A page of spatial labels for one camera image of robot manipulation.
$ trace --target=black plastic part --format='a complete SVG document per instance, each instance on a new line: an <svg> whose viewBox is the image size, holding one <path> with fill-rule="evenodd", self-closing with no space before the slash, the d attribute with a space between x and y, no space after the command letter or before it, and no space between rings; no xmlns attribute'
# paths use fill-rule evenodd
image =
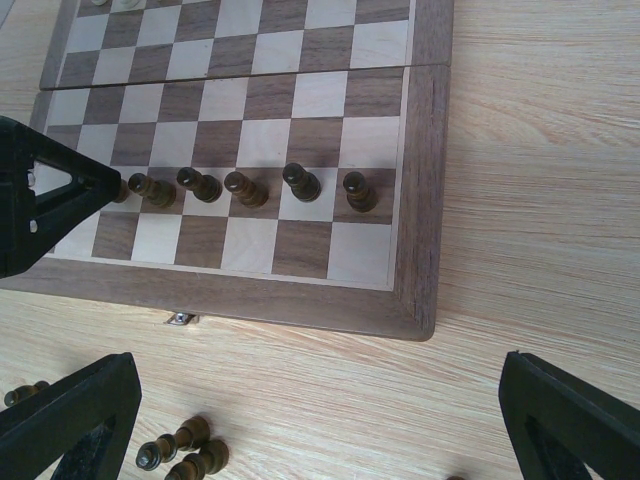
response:
<svg viewBox="0 0 640 480"><path fill-rule="evenodd" d="M116 480L142 393L133 356L109 355L0 413L2 478Z"/></svg>
<svg viewBox="0 0 640 480"><path fill-rule="evenodd" d="M525 480L640 478L640 412L531 354L511 352L500 406Z"/></svg>
<svg viewBox="0 0 640 480"><path fill-rule="evenodd" d="M71 182L36 197L27 177L36 161L67 172ZM119 192L117 170L0 116L0 278L28 270Z"/></svg>

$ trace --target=brown pawn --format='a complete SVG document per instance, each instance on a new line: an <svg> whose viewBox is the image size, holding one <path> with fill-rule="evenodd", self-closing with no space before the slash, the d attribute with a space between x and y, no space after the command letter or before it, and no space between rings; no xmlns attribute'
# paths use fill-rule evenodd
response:
<svg viewBox="0 0 640 480"><path fill-rule="evenodd" d="M48 386L49 384L47 382L41 381L36 383L35 385L23 385L21 387L18 387L4 396L4 404L7 407L13 407L23 400L32 397L36 393L41 392Z"/></svg>
<svg viewBox="0 0 640 480"><path fill-rule="evenodd" d="M318 178L297 163L285 166L282 170L282 178L291 187L293 196L301 202L313 202L322 192Z"/></svg>
<svg viewBox="0 0 640 480"><path fill-rule="evenodd" d="M342 186L347 191L347 202L356 212L366 213L378 204L378 196L360 172L349 172Z"/></svg>
<svg viewBox="0 0 640 480"><path fill-rule="evenodd" d="M120 180L120 191L118 192L118 196L113 201L113 203L122 203L127 198L129 198L129 187L127 186L127 182L124 180Z"/></svg>
<svg viewBox="0 0 640 480"><path fill-rule="evenodd" d="M240 172L231 172L227 175L227 178L224 179L224 186L245 207L261 207L269 199L269 191L264 185L252 182Z"/></svg>
<svg viewBox="0 0 640 480"><path fill-rule="evenodd" d="M149 203L156 207L169 208L176 201L176 187L165 180L154 180L143 173L131 175L129 188L133 193L146 197Z"/></svg>
<svg viewBox="0 0 640 480"><path fill-rule="evenodd" d="M205 443L198 453L190 453L176 464L164 480L202 480L222 470L229 461L229 449L222 440Z"/></svg>
<svg viewBox="0 0 640 480"><path fill-rule="evenodd" d="M181 168L178 172L178 184L193 192L193 195L205 203L220 198L222 185L211 175L202 175L191 167Z"/></svg>
<svg viewBox="0 0 640 480"><path fill-rule="evenodd" d="M173 435L160 435L155 442L147 442L136 457L136 465L146 471L155 470L161 463L174 459L178 450L193 451L209 440L211 430L207 421L195 416L180 425Z"/></svg>

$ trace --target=wooden chessboard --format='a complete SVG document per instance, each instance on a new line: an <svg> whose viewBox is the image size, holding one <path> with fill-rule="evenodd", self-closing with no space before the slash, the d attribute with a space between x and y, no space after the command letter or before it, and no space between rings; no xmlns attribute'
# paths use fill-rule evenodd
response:
<svg viewBox="0 0 640 480"><path fill-rule="evenodd" d="M435 324L453 5L63 0L32 126L127 179L191 166L266 185L248 209L178 188L89 217L14 288L424 340ZM297 162L322 184L298 201ZM379 197L357 213L342 180ZM65 183L36 168L36 192Z"/></svg>

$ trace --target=wooden table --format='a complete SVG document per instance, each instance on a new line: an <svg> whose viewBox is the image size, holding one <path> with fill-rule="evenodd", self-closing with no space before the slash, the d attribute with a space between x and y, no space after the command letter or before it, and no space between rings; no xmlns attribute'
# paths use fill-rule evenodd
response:
<svg viewBox="0 0 640 480"><path fill-rule="evenodd" d="M59 0L0 30L2 114L28 120ZM425 344L0 292L0 390L133 352L140 444L204 412L218 478L512 479L505 354L640 407L640 11L456 4L436 333Z"/></svg>

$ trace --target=white chess piece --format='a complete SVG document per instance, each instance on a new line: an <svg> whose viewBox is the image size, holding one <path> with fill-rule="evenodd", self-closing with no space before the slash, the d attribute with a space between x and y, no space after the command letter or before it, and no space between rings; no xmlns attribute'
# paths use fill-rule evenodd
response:
<svg viewBox="0 0 640 480"><path fill-rule="evenodd" d="M122 5L123 8L129 10L135 7L139 2L140 0L120 0L120 5Z"/></svg>

